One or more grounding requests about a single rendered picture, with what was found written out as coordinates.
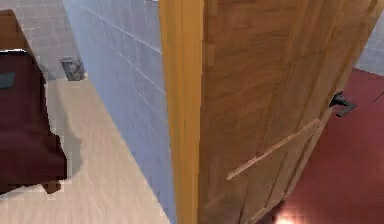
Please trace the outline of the brown wooden room door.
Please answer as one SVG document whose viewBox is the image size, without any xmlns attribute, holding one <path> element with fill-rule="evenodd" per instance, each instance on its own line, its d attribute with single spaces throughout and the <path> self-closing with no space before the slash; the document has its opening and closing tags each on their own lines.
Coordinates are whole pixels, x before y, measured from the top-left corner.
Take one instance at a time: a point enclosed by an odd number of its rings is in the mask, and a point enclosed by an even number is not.
<svg viewBox="0 0 384 224">
<path fill-rule="evenodd" d="M 255 224 L 294 189 L 384 0 L 159 0 L 175 224 Z"/>
</svg>

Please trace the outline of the grey patterned waste bin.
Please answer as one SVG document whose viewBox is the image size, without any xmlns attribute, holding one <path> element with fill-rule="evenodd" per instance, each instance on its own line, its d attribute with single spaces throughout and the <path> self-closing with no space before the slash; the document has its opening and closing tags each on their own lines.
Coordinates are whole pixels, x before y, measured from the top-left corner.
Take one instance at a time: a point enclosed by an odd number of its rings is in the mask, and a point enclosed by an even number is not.
<svg viewBox="0 0 384 224">
<path fill-rule="evenodd" d="M 81 81 L 85 78 L 85 70 L 79 58 L 65 57 L 60 60 L 68 81 Z"/>
</svg>

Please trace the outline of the dark grey flat object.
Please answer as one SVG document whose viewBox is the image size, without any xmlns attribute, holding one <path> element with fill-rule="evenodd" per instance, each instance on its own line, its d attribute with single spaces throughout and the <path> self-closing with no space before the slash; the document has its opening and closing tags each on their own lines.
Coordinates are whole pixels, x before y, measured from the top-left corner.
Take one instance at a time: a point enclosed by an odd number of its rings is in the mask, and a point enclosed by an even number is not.
<svg viewBox="0 0 384 224">
<path fill-rule="evenodd" d="M 14 72 L 0 74 L 0 89 L 11 88 L 14 85 L 14 80 Z"/>
</svg>

